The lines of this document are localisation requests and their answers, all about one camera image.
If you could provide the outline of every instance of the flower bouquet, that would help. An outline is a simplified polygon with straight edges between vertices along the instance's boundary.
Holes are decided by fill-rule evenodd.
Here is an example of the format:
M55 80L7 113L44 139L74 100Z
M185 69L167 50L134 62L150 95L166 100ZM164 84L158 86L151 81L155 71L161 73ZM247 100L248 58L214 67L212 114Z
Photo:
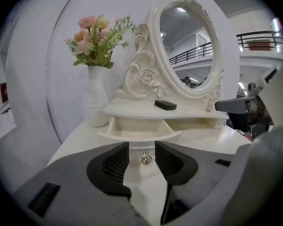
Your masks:
M73 65L84 64L108 69L113 66L112 49L117 45L128 47L129 42L124 41L124 34L133 33L137 28L130 16L116 19L111 28L108 28L109 21L103 15L84 17L80 19L79 25L81 30L73 39L66 40L70 52L77 58Z

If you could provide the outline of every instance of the black railing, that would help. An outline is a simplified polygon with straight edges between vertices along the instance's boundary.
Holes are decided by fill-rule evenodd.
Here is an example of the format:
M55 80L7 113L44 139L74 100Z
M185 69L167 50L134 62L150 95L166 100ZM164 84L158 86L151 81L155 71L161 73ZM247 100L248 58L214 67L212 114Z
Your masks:
M275 49L277 52L283 50L283 33L274 31L259 31L248 32L237 35L238 49L244 51L248 50L271 50ZM211 43L200 45L196 48L187 50L175 57L169 59L171 65L175 65L182 61L187 61L191 58L204 57L213 55L213 48Z

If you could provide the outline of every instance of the small black box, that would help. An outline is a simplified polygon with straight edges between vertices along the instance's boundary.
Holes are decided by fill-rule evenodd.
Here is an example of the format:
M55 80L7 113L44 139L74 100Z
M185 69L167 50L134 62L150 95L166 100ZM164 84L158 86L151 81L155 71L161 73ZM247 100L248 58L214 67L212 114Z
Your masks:
M166 111L172 111L177 108L176 104L166 100L156 100L154 105Z

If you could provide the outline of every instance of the open drawer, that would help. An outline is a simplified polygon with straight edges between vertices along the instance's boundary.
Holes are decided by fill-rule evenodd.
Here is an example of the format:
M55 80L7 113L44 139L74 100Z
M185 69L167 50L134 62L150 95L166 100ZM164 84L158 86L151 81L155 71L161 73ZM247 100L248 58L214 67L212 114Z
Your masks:
M153 142L176 141L181 131L174 132L164 120L132 119L114 116L109 120L106 133L98 132L101 137L116 141Z

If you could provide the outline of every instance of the white vase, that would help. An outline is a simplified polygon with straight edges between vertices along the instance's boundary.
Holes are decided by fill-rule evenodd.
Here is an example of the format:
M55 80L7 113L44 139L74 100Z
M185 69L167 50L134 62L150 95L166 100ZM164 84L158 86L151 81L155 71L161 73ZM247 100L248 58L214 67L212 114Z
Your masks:
M103 109L109 104L104 87L107 72L108 69L104 67L88 67L89 80L83 99L83 115L92 127L100 127L108 122L108 115L103 113Z

